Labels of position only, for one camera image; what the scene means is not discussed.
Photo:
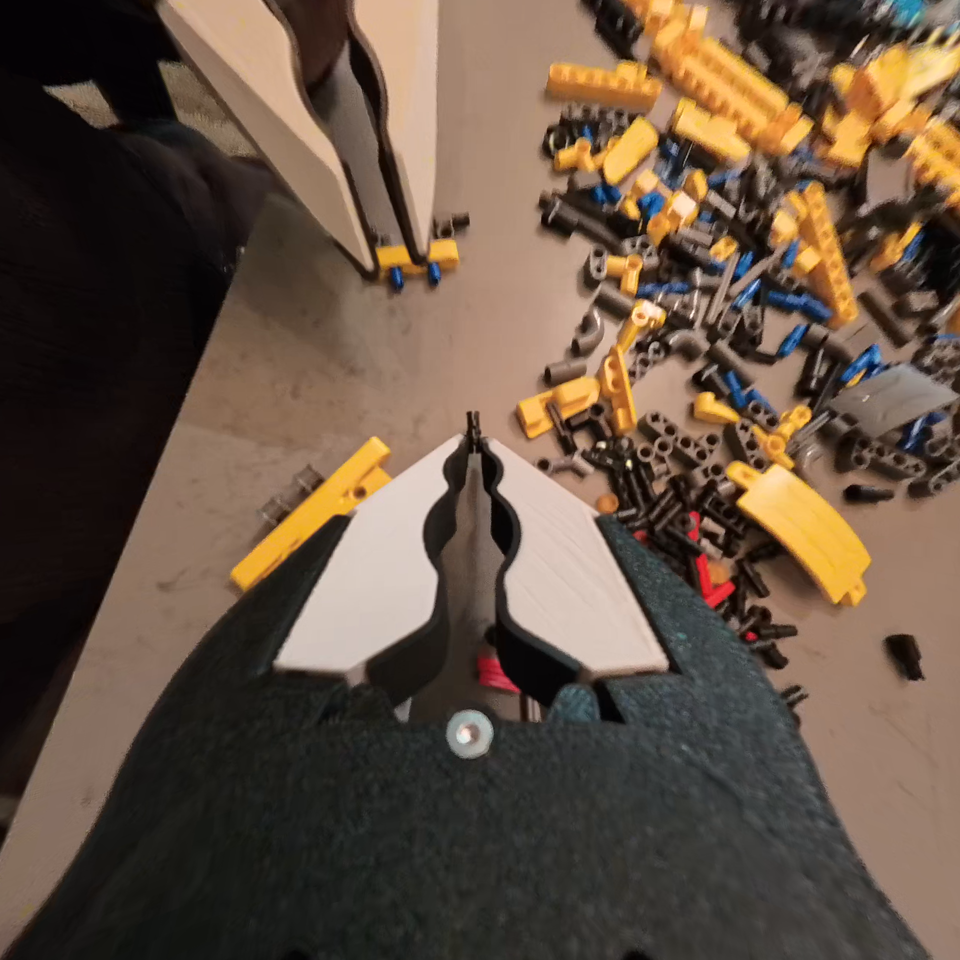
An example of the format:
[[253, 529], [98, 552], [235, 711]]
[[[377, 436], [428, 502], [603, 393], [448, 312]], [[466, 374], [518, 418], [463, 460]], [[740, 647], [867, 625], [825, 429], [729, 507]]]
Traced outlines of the grey curved panel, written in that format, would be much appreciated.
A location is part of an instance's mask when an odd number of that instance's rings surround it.
[[956, 402], [955, 390], [915, 366], [899, 364], [839, 391], [828, 408], [876, 439]]

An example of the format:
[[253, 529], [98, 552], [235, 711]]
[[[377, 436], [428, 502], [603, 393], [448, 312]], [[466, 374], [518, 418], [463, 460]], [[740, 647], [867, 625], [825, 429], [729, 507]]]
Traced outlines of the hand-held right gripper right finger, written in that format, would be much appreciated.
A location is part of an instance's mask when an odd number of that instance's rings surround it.
[[668, 672], [596, 510], [497, 439], [482, 438], [480, 455], [502, 554], [495, 646], [510, 681], [551, 707], [570, 685]]

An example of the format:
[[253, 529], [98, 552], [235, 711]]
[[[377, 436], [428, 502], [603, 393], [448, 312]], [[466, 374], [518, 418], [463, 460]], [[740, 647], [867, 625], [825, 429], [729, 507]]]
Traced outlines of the pile of toy building parts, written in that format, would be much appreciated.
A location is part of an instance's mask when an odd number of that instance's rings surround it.
[[895, 365], [958, 394], [958, 2], [582, 2], [617, 63], [554, 62], [541, 226], [594, 245], [568, 356], [515, 407], [546, 474], [606, 476], [616, 519], [770, 669], [786, 549], [737, 507], [740, 461], [850, 505], [958, 487], [958, 401], [879, 438], [830, 402]]

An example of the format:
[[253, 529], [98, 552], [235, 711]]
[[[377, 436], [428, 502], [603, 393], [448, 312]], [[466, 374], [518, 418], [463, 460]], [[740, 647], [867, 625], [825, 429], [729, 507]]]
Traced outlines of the yellow frame assembly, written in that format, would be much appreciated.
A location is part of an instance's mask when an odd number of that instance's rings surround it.
[[303, 493], [293, 506], [273, 498], [266, 518], [270, 531], [231, 570], [229, 581], [242, 593], [256, 586], [330, 520], [348, 515], [391, 482], [386, 470], [390, 447], [371, 437], [329, 477], [311, 467], [296, 477]]

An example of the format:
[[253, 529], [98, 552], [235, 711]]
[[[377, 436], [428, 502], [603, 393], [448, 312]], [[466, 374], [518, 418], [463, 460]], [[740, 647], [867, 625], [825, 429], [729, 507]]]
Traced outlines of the yellow beam with blue pins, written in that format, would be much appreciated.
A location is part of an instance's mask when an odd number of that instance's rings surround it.
[[394, 292], [401, 292], [407, 279], [420, 276], [426, 277], [430, 287], [437, 287], [445, 272], [459, 266], [461, 255], [457, 238], [470, 228], [471, 222], [472, 217], [468, 211], [433, 219], [428, 255], [424, 264], [414, 263], [407, 248], [402, 244], [394, 244], [389, 233], [376, 232], [374, 246], [379, 265], [379, 282], [387, 284]]

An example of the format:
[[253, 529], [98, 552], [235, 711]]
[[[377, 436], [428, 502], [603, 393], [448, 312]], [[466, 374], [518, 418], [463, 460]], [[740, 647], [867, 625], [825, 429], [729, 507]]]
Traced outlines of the yellow curved panel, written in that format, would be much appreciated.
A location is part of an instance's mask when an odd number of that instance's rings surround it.
[[726, 478], [736, 507], [799, 564], [834, 605], [856, 607], [867, 594], [871, 557], [853, 528], [816, 490], [779, 464], [758, 471], [732, 461]]

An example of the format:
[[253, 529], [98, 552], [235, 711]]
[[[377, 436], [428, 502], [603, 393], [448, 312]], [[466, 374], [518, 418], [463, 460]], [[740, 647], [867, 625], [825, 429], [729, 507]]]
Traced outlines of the person's dark knit clothing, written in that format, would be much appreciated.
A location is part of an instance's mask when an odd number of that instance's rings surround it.
[[92, 126], [7, 70], [1, 133], [5, 819], [275, 181], [176, 121]]

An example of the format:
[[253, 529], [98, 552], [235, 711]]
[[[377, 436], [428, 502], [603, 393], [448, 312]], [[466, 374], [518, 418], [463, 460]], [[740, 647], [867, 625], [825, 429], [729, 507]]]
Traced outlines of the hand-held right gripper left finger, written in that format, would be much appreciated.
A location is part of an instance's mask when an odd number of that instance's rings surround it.
[[457, 530], [471, 456], [458, 434], [347, 516], [273, 661], [281, 673], [368, 685], [406, 702], [444, 666], [450, 634], [441, 557]]

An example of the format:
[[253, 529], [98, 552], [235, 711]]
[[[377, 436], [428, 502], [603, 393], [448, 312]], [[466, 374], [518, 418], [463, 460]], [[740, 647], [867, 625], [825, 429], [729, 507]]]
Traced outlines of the short black connector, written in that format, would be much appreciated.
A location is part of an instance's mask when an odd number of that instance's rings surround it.
[[920, 682], [926, 678], [922, 666], [922, 651], [913, 634], [891, 634], [886, 636], [883, 642], [886, 653], [903, 678], [909, 682]]

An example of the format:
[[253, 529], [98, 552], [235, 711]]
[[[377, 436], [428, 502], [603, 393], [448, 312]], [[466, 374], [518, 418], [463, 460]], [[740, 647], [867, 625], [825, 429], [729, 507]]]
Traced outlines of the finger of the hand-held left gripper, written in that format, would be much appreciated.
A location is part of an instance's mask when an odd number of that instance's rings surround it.
[[349, 2], [350, 59], [413, 261], [427, 261], [437, 181], [440, 4]]
[[379, 272], [348, 166], [317, 116], [289, 24], [267, 2], [163, 1], [157, 14], [182, 57], [358, 274]]

